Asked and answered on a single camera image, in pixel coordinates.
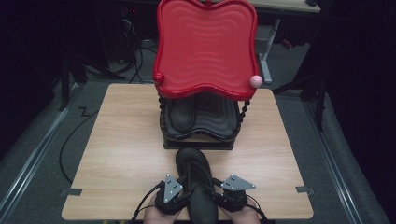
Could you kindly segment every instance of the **dark background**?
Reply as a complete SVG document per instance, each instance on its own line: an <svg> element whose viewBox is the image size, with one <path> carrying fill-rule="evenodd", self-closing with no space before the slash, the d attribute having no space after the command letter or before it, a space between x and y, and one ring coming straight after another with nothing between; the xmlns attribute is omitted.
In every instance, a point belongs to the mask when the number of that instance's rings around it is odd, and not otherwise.
<svg viewBox="0 0 396 224"><path fill-rule="evenodd" d="M327 73L326 90L346 140L390 221L396 222L395 1L319 5L322 16L346 20L286 16L276 43L312 43L296 79ZM139 24L155 38L155 6L141 8ZM105 2L0 2L0 158L54 97L51 89L66 54L78 52L103 67L109 60L123 59L118 13Z"/></svg>

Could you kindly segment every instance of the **light wood surface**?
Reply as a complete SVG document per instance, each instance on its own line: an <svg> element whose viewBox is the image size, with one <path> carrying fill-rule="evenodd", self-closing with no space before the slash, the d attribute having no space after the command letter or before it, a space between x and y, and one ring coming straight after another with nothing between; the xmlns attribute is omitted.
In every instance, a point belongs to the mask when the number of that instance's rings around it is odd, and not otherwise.
<svg viewBox="0 0 396 224"><path fill-rule="evenodd" d="M67 197L63 218L130 219L166 174L178 178L177 151L163 149L159 116L154 86L109 86L73 181L72 189L82 193ZM304 182L270 90L257 90L233 150L203 152L214 177L225 180L235 174L257 186L247 194L260 203L268 218L313 216L306 193L296 191ZM227 217L219 210L219 218ZM187 209L179 219L188 219Z"/></svg>

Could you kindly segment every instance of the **black tape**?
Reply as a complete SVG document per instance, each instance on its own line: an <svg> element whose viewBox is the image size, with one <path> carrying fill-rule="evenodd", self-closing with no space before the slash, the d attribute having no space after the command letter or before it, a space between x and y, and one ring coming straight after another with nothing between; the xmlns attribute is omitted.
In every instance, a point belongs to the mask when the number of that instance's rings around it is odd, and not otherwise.
<svg viewBox="0 0 396 224"><path fill-rule="evenodd" d="M67 195L80 196L82 189L63 189L59 196L66 197Z"/></svg>
<svg viewBox="0 0 396 224"><path fill-rule="evenodd" d="M309 188L307 186L296 187L297 193L306 193L308 195L315 194L315 190L313 188Z"/></svg>

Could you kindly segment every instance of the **gray carpet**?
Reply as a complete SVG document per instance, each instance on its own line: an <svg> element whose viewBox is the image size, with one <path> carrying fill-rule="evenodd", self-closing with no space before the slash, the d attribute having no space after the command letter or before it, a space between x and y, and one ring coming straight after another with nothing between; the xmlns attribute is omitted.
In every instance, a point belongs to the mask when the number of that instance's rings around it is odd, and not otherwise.
<svg viewBox="0 0 396 224"><path fill-rule="evenodd" d="M282 46L274 45L268 58L274 82L271 86L263 85L262 87L274 89L292 80L308 48L309 46L301 46L286 50ZM144 60L139 75L142 79L148 80L151 76L152 61L155 54L143 50L143 55ZM112 64L113 69L120 66L116 63ZM128 77L126 80L118 82L127 83L133 73L134 69L124 74ZM60 193L63 189L68 189L70 184L65 180L60 170L59 155L68 136L81 122L87 119L85 116L91 115L99 109L106 87L112 82L115 81L106 77L90 76L89 82L70 105L64 121L49 143L47 155L41 162L26 191L22 194L7 223L73 223L65 221L61 217L65 197L61 196ZM139 82L139 79L135 78L133 82ZM60 93L59 89L56 91L56 99L37 117L10 153L1 161L1 197L7 195L18 172L59 113L57 109L60 106ZM308 220L278 220L276 223L349 223L346 210L342 201L340 201L337 188L334 186L331 173L324 160L321 151L322 144L317 138L316 128L311 124L311 118L306 113L305 103L300 101L294 91L277 95L276 102L305 185L315 191L314 194L309 196L315 213L313 218ZM86 107L84 115L82 114L83 109L80 107ZM362 223L389 223L382 209L376 203L375 196L361 174L359 166L348 150L329 100L326 101L326 107L323 121L324 134L360 209ZM70 178L73 178L76 173L95 118L96 116L87 119L64 145L62 161L64 170ZM83 221L76 223L102 222Z"/></svg>

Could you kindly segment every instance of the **pink ball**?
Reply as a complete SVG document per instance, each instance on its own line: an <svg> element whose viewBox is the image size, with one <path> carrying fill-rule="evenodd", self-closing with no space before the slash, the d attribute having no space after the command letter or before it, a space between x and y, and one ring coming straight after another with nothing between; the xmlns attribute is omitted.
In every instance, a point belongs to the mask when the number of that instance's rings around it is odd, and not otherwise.
<svg viewBox="0 0 396 224"><path fill-rule="evenodd" d="M250 86L253 88L259 88L262 85L262 77L260 76L253 76L250 78Z"/></svg>

